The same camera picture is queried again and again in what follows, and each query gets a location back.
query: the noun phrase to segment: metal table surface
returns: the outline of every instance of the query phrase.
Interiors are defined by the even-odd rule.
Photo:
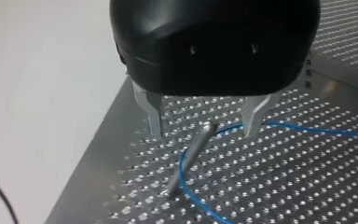
[[[303,74],[266,119],[358,131],[358,0],[322,7]],[[46,223],[213,223],[184,195],[159,193],[198,125],[239,121],[242,102],[165,97],[167,136],[150,139],[126,80]],[[237,223],[358,223],[357,138],[278,127],[249,144],[241,135],[214,137],[187,175],[212,209]]]

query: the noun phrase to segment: metal pin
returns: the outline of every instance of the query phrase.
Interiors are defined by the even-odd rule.
[[[211,137],[217,130],[217,125],[211,122],[204,123],[200,128],[200,131],[194,137],[193,142],[191,143],[190,148],[187,150],[186,158],[183,161],[183,173],[184,175],[188,170],[193,166],[196,159],[199,157],[199,154],[205,149]],[[176,169],[171,181],[168,183],[166,189],[162,192],[168,198],[172,198],[176,195],[176,192],[179,187],[179,168]]]

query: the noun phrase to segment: blue cable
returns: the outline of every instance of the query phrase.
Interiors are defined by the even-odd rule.
[[[290,124],[290,123],[280,123],[278,121],[267,121],[266,124],[270,125],[270,126],[278,126],[278,127],[284,127],[284,128],[290,128],[290,129],[297,129],[297,130],[309,131],[309,132],[314,132],[314,133],[335,133],[335,134],[347,134],[347,135],[358,136],[358,133],[349,132],[349,131],[345,131],[345,130],[318,129],[318,128],[311,128],[311,127],[303,127],[303,126]],[[234,125],[228,126],[224,129],[217,131],[214,135],[217,135],[220,133],[225,133],[227,131],[231,131],[233,129],[237,129],[240,127],[242,127],[242,124],[234,124]],[[211,208],[209,208],[206,204],[202,203],[201,200],[197,196],[192,194],[190,192],[190,190],[187,188],[187,184],[185,181],[185,175],[183,174],[183,161],[185,160],[186,152],[187,152],[187,150],[185,150],[182,153],[180,160],[179,160],[179,181],[180,181],[182,191],[186,195],[188,195],[188,197],[191,199],[191,201],[193,201],[193,203],[195,203],[199,208],[204,210],[207,214],[211,215],[211,217],[213,217],[216,221],[223,223],[223,224],[233,224],[233,222],[228,221],[227,219],[219,216],[217,213],[215,213],[215,211],[213,211]]]

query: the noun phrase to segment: white background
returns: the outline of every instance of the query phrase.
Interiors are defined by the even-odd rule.
[[[0,0],[0,186],[21,224],[45,222],[126,77],[108,6]]]

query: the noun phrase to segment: perforated metal plate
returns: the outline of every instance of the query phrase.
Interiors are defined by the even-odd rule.
[[[159,193],[200,123],[240,121],[241,98],[165,98],[167,137],[140,139],[112,187],[111,223],[213,223],[184,195]],[[358,131],[358,115],[286,91],[267,119]],[[245,144],[241,130],[212,139],[187,175],[189,188],[235,223],[358,223],[358,139],[265,127]]]
[[[313,48],[342,65],[358,68],[358,0],[323,0]]]

